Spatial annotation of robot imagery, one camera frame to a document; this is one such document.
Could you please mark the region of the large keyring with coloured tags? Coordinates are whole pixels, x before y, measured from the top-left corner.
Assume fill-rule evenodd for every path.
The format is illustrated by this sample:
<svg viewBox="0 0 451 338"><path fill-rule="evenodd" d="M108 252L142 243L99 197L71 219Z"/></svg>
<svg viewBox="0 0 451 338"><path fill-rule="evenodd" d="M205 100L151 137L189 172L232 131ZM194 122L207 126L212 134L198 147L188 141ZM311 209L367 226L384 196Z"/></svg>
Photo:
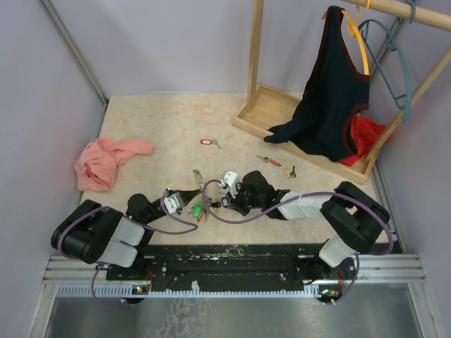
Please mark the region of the large keyring with coloured tags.
<svg viewBox="0 0 451 338"><path fill-rule="evenodd" d="M202 174L194 169L193 171L194 174L194 180L195 180L195 186L199 189L202 189L204 186L204 180L202 177ZM201 220L204 220L205 222L208 221L208 217L209 217L209 213L206 211L205 207L204 207L204 200L200 199L195 205L194 207L191 208L190 214L192 215L192 217L194 219L197 220L197 222L199 223Z"/></svg>

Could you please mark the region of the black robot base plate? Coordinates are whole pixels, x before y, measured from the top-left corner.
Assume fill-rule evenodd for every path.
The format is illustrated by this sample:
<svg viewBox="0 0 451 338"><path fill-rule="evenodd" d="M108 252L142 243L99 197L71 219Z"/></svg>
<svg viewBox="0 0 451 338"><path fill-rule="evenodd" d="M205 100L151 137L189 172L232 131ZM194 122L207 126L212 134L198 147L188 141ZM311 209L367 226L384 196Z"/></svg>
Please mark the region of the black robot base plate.
<svg viewBox="0 0 451 338"><path fill-rule="evenodd" d="M352 258L332 268L319 258L318 244L149 245L129 268L109 267L108 281L150 282L154 291L302 291L330 280L338 291L357 271Z"/></svg>

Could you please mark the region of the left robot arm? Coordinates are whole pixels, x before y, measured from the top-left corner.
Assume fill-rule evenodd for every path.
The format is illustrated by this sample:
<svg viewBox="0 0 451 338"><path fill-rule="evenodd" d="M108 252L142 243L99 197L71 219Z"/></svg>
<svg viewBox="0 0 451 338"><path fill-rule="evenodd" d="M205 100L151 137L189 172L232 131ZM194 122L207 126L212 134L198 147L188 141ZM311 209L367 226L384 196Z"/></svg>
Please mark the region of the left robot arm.
<svg viewBox="0 0 451 338"><path fill-rule="evenodd" d="M139 279L146 273L147 263L138 257L138 250L148 245L154 233L182 235L197 230L198 225L178 216L200 193L199 189L167 189L153 202L134 194L125 213L87 199L54 230L51 246L66 258L118 265L129 278ZM188 228L170 231L151 226L166 216Z"/></svg>

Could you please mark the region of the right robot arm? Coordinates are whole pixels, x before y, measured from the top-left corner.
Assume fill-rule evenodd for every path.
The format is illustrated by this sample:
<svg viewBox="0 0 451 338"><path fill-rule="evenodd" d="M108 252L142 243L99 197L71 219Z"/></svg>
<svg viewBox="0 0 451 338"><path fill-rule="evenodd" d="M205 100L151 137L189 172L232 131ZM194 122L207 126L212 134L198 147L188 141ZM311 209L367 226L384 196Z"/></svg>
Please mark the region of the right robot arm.
<svg viewBox="0 0 451 338"><path fill-rule="evenodd" d="M369 253L388 229L390 214L386 209L348 181L331 192L300 193L274 189L258 170L243 178L228 171L221 176L219 186L229 189L223 205L243 216L259 209L262 216L275 220L327 221L335 235L326 241L314 262L316 273L325 279L332 278L352 254Z"/></svg>

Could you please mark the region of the key with black fob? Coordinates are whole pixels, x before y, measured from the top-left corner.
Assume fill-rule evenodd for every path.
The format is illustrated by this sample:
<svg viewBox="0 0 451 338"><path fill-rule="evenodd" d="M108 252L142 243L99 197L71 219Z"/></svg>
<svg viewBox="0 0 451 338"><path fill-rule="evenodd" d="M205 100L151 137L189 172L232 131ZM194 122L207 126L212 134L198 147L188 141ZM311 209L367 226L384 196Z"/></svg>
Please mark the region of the key with black fob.
<svg viewBox="0 0 451 338"><path fill-rule="evenodd" d="M230 206L230 199L228 197L222 197L221 198L221 205L224 208L228 208Z"/></svg>

